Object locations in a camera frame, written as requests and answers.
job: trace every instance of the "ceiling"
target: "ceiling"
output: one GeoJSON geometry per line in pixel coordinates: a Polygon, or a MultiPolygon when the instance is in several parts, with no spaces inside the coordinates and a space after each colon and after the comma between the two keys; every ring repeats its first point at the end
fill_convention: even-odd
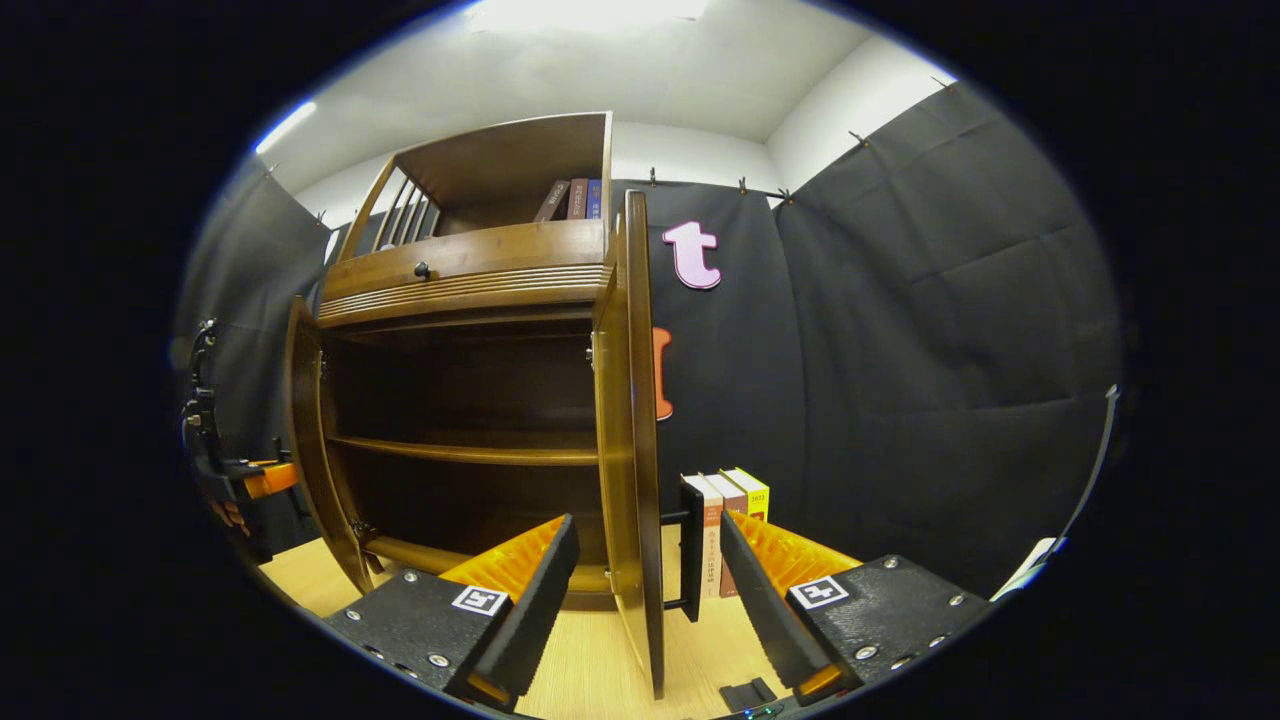
{"type": "Polygon", "coordinates": [[[764,142],[872,35],[800,0],[707,0],[696,20],[607,32],[472,22],[462,9],[424,20],[315,94],[315,111],[262,154],[280,184],[297,193],[401,147],[559,113],[764,142]]]}

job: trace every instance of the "book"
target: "book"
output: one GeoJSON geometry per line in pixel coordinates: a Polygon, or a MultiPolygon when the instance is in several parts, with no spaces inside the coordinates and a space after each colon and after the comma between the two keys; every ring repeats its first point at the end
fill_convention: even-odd
{"type": "Polygon", "coordinates": [[[755,518],[762,523],[769,521],[769,486],[755,479],[750,473],[741,468],[721,470],[721,475],[733,480],[733,484],[742,488],[742,492],[746,493],[748,516],[755,518]]]}
{"type": "Polygon", "coordinates": [[[724,498],[701,475],[682,475],[703,496],[703,597],[719,597],[721,550],[719,516],[724,498]]]}
{"type": "Polygon", "coordinates": [[[547,193],[547,199],[543,200],[541,209],[534,215],[535,223],[545,223],[548,220],[562,220],[564,219],[564,210],[568,200],[568,181],[556,181],[552,184],[550,192],[547,193]]]}
{"type": "Polygon", "coordinates": [[[593,178],[586,183],[586,217],[596,219],[600,217],[600,179],[593,178]]]}
{"type": "Polygon", "coordinates": [[[570,220],[581,220],[586,217],[586,178],[573,178],[568,186],[568,215],[570,220]]]}
{"type": "MultiPolygon", "coordinates": [[[[724,498],[724,510],[735,510],[746,515],[746,493],[741,488],[735,486],[728,480],[728,478],[712,473],[710,475],[703,475],[707,482],[716,488],[716,492],[721,493],[724,498]]],[[[733,574],[730,573],[728,566],[724,565],[724,557],[721,556],[721,597],[736,597],[737,596],[737,583],[733,582],[733,574]]]]}

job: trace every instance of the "wooden cabinet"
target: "wooden cabinet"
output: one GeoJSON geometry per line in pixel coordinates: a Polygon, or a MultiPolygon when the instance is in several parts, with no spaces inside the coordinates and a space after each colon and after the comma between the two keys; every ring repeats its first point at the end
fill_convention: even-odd
{"type": "Polygon", "coordinates": [[[621,614],[660,697],[648,228],[641,193],[608,208],[609,124],[538,118],[393,156],[317,315],[294,300],[291,439],[323,537],[361,592],[376,556],[442,573],[572,512],[567,602],[621,614]],[[389,247],[356,256],[396,169],[403,202],[375,243],[389,247]],[[575,177],[602,179],[599,219],[525,222],[575,177]],[[439,220],[424,236],[428,202],[439,220]]]}

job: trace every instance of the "white book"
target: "white book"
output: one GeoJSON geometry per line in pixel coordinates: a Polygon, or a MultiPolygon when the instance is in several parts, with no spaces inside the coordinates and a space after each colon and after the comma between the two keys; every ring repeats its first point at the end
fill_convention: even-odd
{"type": "Polygon", "coordinates": [[[703,495],[703,597],[719,597],[719,515],[724,497],[701,475],[682,475],[681,479],[703,495]]]}

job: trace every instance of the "orange letter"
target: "orange letter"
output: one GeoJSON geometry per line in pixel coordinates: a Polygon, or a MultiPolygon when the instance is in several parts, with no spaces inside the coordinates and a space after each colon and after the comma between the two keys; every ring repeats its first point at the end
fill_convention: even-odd
{"type": "Polygon", "coordinates": [[[658,386],[658,419],[666,420],[676,410],[662,395],[662,348],[671,343],[671,333],[662,328],[653,329],[653,379],[658,386]]]}

